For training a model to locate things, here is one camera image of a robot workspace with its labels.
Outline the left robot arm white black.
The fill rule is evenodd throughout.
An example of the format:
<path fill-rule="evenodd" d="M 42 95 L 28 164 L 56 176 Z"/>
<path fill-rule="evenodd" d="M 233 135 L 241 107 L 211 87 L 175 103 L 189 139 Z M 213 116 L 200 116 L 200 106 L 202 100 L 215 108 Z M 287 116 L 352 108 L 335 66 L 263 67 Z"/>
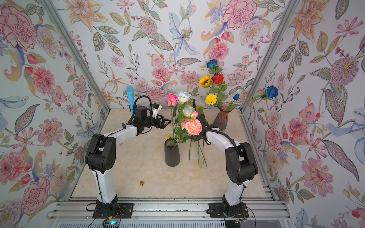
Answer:
<path fill-rule="evenodd" d="M 112 168 L 117 160 L 117 147 L 122 143 L 142 135 L 145 129 L 153 127 L 164 129 L 171 120 L 165 119 L 158 112 L 161 107 L 152 103 L 148 96 L 135 99 L 131 118 L 122 127 L 107 134 L 94 134 L 85 154 L 85 162 L 93 172 L 96 180 L 98 197 L 93 211 L 94 219 L 116 217 L 121 207 L 114 189 Z"/>

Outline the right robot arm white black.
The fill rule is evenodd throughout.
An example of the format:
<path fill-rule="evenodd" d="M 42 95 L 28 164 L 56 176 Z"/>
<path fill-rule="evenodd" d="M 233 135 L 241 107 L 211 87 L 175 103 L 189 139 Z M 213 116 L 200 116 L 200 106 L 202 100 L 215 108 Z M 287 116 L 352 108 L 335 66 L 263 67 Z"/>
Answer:
<path fill-rule="evenodd" d="M 259 171 L 251 145 L 237 142 L 213 124 L 208 124 L 203 114 L 199 114 L 196 120 L 202 124 L 202 131 L 194 135 L 193 140 L 204 140 L 224 152 L 226 172 L 231 181 L 222 202 L 210 203 L 206 213 L 212 219 L 248 219 L 249 211 L 242 195 Z"/>

